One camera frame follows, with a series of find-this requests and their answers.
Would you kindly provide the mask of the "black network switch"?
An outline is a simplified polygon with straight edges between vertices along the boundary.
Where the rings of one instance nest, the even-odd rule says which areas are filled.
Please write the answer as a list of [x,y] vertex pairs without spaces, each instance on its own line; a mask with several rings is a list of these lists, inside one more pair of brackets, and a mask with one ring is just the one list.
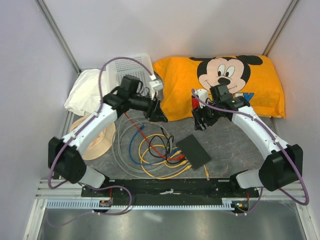
[[212,160],[212,157],[206,152],[193,134],[178,141],[176,146],[181,150],[194,170],[199,169]]

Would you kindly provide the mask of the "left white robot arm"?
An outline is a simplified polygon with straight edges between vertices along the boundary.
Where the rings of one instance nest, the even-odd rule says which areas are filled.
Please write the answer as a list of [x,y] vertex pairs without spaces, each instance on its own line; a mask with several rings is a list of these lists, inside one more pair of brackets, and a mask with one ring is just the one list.
[[149,95],[141,96],[137,92],[141,81],[135,76],[125,75],[121,84],[106,94],[99,108],[75,130],[61,139],[53,137],[48,143],[50,173],[56,173],[72,184],[90,186],[99,197],[106,196],[110,191],[107,177],[88,167],[82,156],[100,132],[130,109],[143,112],[150,122],[168,122],[157,97],[164,84],[155,75],[150,78]]

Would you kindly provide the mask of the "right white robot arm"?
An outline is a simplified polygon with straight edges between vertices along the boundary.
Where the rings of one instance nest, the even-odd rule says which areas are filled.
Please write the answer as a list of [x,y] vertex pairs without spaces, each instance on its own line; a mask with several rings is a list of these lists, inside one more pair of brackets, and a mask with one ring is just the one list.
[[259,169],[231,176],[229,191],[233,196],[240,197],[254,187],[273,192],[299,180],[303,167],[302,148],[297,144],[289,145],[277,136],[243,96],[233,97],[225,84],[210,88],[212,100],[208,99],[209,92],[205,89],[191,92],[199,102],[192,111],[197,129],[205,130],[220,118],[228,118],[249,137],[264,159]]

